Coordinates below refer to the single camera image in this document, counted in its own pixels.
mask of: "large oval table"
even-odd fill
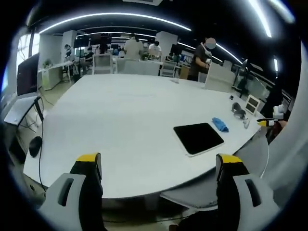
[[[216,154],[234,154],[258,130],[258,117],[245,129],[231,112],[229,93],[202,83],[138,75],[84,76],[44,119],[41,178],[51,186],[69,173],[82,154],[102,155],[103,198],[129,198],[161,192],[192,180],[216,165]],[[218,131],[218,117],[230,132]],[[188,157],[173,128],[207,122],[224,144]],[[39,182],[39,155],[27,155],[24,173]]]

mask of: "blue cloth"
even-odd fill
[[[225,123],[222,122],[221,119],[214,117],[212,118],[212,121],[219,131],[229,132],[227,125],[225,125]]]

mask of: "black ceiling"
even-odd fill
[[[86,33],[115,31],[155,35],[154,31],[167,31],[178,35],[182,43],[193,47],[197,46],[204,36],[213,37],[236,57],[248,58],[250,62],[262,67],[263,75],[273,82],[276,80],[273,64],[273,59],[276,57],[280,66],[278,81],[283,81],[286,90],[295,95],[300,71],[300,39],[296,27],[285,23],[268,4],[264,3],[265,1],[261,1],[272,30],[272,38],[268,38],[248,2],[247,0],[163,0],[159,6],[151,6],[122,0],[56,0],[41,3],[33,12],[30,23],[37,28],[37,31],[41,31],[65,19],[90,13],[138,13],[163,18],[186,26],[192,31],[152,19],[109,15],[78,19],[54,27],[45,33],[82,30]],[[115,27],[85,29],[101,26]],[[221,49],[215,48],[213,55],[237,63]]]

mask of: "black tablet screen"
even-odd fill
[[[191,155],[209,150],[224,142],[208,123],[174,127],[174,131]]]

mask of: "tablet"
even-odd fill
[[[174,127],[174,131],[189,155],[200,154],[224,143],[208,123]]]

